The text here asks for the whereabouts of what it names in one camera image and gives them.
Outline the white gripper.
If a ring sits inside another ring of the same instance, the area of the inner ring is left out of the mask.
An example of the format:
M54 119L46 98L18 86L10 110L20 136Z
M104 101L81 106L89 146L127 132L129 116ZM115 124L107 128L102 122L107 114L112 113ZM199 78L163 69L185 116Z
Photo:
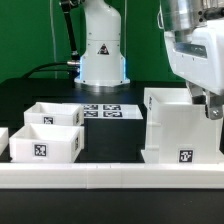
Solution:
M223 117L224 23L208 23L192 32L191 43L176 43L174 33L164 33L170 67L185 79L193 104L206 102L206 116ZM203 89L208 90L206 97Z

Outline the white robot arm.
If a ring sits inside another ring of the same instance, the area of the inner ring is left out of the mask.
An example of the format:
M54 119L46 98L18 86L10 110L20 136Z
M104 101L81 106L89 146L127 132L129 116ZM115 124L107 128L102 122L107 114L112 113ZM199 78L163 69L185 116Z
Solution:
M80 0L86 19L86 50L75 81L93 88L126 84L120 52L121 17L105 0ZM159 0L172 72L185 79L193 102L205 99L211 120L224 116L224 0Z

